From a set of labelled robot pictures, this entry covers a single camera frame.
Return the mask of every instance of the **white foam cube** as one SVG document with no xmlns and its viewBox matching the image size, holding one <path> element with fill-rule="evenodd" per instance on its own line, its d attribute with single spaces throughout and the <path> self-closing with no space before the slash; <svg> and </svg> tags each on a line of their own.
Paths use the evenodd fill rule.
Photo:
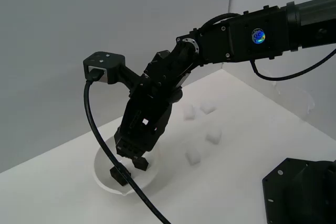
<svg viewBox="0 0 336 224">
<path fill-rule="evenodd" d="M 205 113 L 205 114 L 210 114 L 211 112 L 216 110 L 215 104 L 205 101 L 201 103 L 200 109 Z"/>
<path fill-rule="evenodd" d="M 189 162 L 190 165 L 195 165 L 198 164 L 201 161 L 201 155 L 198 152 L 198 150 L 193 147 L 190 146 L 187 151 L 185 152 L 185 156 Z"/>
<path fill-rule="evenodd" d="M 186 104 L 183 107 L 184 120 L 194 120 L 195 115 L 196 115 L 195 108 L 191 104 Z"/>
<path fill-rule="evenodd" d="M 209 129 L 206 133 L 205 139 L 213 144 L 219 144 L 222 139 L 222 129 L 220 127 Z"/>
</svg>

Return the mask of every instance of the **gray wall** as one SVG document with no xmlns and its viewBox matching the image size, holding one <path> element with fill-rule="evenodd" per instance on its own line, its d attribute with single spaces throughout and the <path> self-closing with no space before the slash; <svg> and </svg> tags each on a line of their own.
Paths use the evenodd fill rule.
<svg viewBox="0 0 336 224">
<path fill-rule="evenodd" d="M 140 74 L 175 37 L 218 14 L 229 0 L 0 0 L 0 172 L 89 131 L 82 61 L 99 50 L 126 56 Z M 188 82 L 220 65 L 195 70 Z M 128 90 L 97 83 L 99 125 L 122 115 Z"/>
<path fill-rule="evenodd" d="M 309 0 L 231 0 L 230 11 L 242 13 L 245 10 L 262 9 L 264 5 L 280 7 L 290 1 L 298 4 Z M 334 48 L 335 45 L 328 45 L 301 49 L 293 53 L 286 52 L 275 60 L 258 60 L 256 64 L 265 74 L 273 77 L 284 76 L 313 65 Z M 224 64 L 223 68 L 332 138 L 336 138 L 336 57 L 302 77 L 278 82 L 275 87 L 255 77 L 249 63 Z M 314 107 L 309 114 L 308 106 Z"/>
</svg>

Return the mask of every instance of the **circular logo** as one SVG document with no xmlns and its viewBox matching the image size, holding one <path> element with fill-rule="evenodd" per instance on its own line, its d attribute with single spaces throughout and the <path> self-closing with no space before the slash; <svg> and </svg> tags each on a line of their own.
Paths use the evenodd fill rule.
<svg viewBox="0 0 336 224">
<path fill-rule="evenodd" d="M 265 33 L 262 29 L 260 28 L 256 28 L 253 30 L 252 32 L 252 41 L 255 43 L 255 44 L 261 44 L 264 42 L 265 40 Z"/>
</svg>

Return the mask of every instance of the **white bowl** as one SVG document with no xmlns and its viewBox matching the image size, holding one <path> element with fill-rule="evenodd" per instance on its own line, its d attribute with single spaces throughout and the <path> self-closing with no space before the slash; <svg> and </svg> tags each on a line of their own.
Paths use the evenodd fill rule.
<svg viewBox="0 0 336 224">
<path fill-rule="evenodd" d="M 110 148 L 114 156 L 116 156 L 118 161 L 121 162 L 131 173 L 133 180 L 137 183 L 137 185 L 141 189 L 146 187 L 156 177 L 157 173 L 159 172 L 159 164 L 161 157 L 158 143 L 155 145 L 155 147 L 151 152 L 146 152 L 143 155 L 143 157 L 145 157 L 149 163 L 146 171 L 136 169 L 129 158 L 124 158 L 117 155 L 115 149 L 114 137 L 109 138 L 106 141 L 106 144 Z M 97 184 L 104 190 L 113 194 L 121 194 L 125 196 L 127 194 L 133 193 L 134 190 L 129 184 L 121 186 L 114 178 L 111 177 L 110 169 L 113 166 L 114 165 L 106 156 L 102 148 L 99 148 L 99 150 L 96 153 L 93 165 L 94 169 L 93 177 L 97 182 Z"/>
</svg>

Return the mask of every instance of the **black cable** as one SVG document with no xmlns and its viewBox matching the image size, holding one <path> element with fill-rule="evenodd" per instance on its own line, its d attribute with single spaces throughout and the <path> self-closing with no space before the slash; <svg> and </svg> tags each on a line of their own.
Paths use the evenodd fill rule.
<svg viewBox="0 0 336 224">
<path fill-rule="evenodd" d="M 108 156 L 112 164 L 116 167 L 118 172 L 124 177 L 124 179 L 130 184 L 130 186 L 134 189 L 134 191 L 139 195 L 139 197 L 142 199 L 142 201 L 148 206 L 148 208 L 155 214 L 155 216 L 164 224 L 171 224 L 158 210 L 157 208 L 150 202 L 150 200 L 147 198 L 147 196 L 143 193 L 143 191 L 139 188 L 139 186 L 135 183 L 135 181 L 132 179 L 132 177 L 126 172 L 127 169 L 116 159 L 116 157 L 112 154 L 110 149 L 108 148 L 107 144 L 101 137 L 95 121 L 93 120 L 91 108 L 90 108 L 90 102 L 89 102 L 89 90 L 90 86 L 93 82 L 87 81 L 84 88 L 84 106 L 85 106 L 85 112 L 86 116 L 88 118 L 90 127 L 92 129 L 92 132 L 94 136 L 96 137 L 99 145 L 105 152 L 105 154 Z"/>
<path fill-rule="evenodd" d="M 227 19 L 227 18 L 233 18 L 233 17 L 237 17 L 240 16 L 240 14 L 238 13 L 225 13 L 225 14 L 221 14 L 219 16 L 216 16 L 212 19 L 210 19 L 209 21 L 207 21 L 199 30 L 199 32 L 201 34 L 204 34 L 213 24 L 223 20 L 223 19 Z"/>
<path fill-rule="evenodd" d="M 297 73 L 294 73 L 294 74 L 290 74 L 289 76 L 283 76 L 283 77 L 269 77 L 269 76 L 263 76 L 261 73 L 258 72 L 258 69 L 257 69 L 257 66 L 255 64 L 255 61 L 254 60 L 251 60 L 251 65 L 252 65 L 252 68 L 253 68 L 253 71 L 254 73 L 264 79 L 264 80 L 267 80 L 267 81 L 285 81 L 285 80 L 290 80 L 290 79 L 293 79 L 293 78 L 296 78 L 296 77 L 299 77 L 305 73 L 308 73 L 309 71 L 321 66 L 323 63 L 325 63 L 327 60 L 329 60 L 331 57 L 333 57 L 334 55 L 336 54 L 336 49 L 331 52 L 330 54 L 328 54 L 324 59 L 320 60 L 319 62 L 317 62 L 316 64 L 314 64 L 313 66 L 301 71 L 301 72 L 297 72 Z"/>
</svg>

